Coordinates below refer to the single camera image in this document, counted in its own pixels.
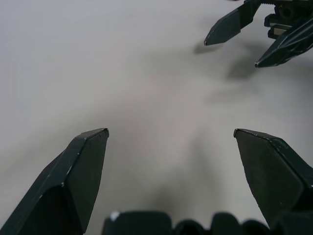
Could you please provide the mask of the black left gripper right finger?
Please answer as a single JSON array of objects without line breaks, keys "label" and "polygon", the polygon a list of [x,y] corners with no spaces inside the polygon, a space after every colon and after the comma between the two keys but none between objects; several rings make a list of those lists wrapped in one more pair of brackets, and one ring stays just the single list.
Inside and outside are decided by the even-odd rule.
[{"label": "black left gripper right finger", "polygon": [[269,227],[290,214],[307,215],[313,225],[313,167],[283,139],[236,129],[247,183]]}]

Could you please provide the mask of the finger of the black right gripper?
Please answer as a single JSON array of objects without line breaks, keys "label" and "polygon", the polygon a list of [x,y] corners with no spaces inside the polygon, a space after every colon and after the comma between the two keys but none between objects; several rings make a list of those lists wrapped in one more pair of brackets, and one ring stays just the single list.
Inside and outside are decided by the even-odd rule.
[{"label": "finger of the black right gripper", "polygon": [[284,64],[313,48],[313,16],[284,20],[269,14],[264,26],[269,28],[268,37],[275,41],[255,62],[257,68]]},{"label": "finger of the black right gripper", "polygon": [[210,29],[204,45],[222,44],[239,34],[253,21],[261,3],[262,0],[245,0],[241,6],[220,18]]}]

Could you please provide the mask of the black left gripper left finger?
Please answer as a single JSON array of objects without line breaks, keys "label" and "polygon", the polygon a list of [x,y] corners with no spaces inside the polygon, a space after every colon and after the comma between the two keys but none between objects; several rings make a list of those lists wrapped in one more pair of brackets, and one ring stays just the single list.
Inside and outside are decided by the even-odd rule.
[{"label": "black left gripper left finger", "polygon": [[84,235],[98,195],[109,131],[83,132],[39,174],[0,235]]}]

